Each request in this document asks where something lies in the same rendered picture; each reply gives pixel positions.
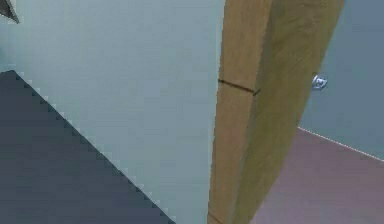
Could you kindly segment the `wooden room door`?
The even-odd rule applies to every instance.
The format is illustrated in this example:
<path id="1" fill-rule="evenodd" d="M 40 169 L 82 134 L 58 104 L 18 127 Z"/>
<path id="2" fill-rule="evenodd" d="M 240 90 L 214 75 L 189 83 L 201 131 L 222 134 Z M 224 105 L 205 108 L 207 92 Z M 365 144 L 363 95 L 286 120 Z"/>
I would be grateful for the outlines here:
<path id="1" fill-rule="evenodd" d="M 225 0 L 206 224 L 250 224 L 280 175 L 345 0 Z"/>

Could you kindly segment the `dark grey framed picture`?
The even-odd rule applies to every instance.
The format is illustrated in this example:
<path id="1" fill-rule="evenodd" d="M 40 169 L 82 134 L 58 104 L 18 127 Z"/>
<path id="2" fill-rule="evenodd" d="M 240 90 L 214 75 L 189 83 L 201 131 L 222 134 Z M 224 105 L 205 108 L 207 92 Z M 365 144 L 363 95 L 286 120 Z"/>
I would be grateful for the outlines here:
<path id="1" fill-rule="evenodd" d="M 0 0 L 0 15 L 14 21 L 16 24 L 20 23 L 10 0 Z"/>

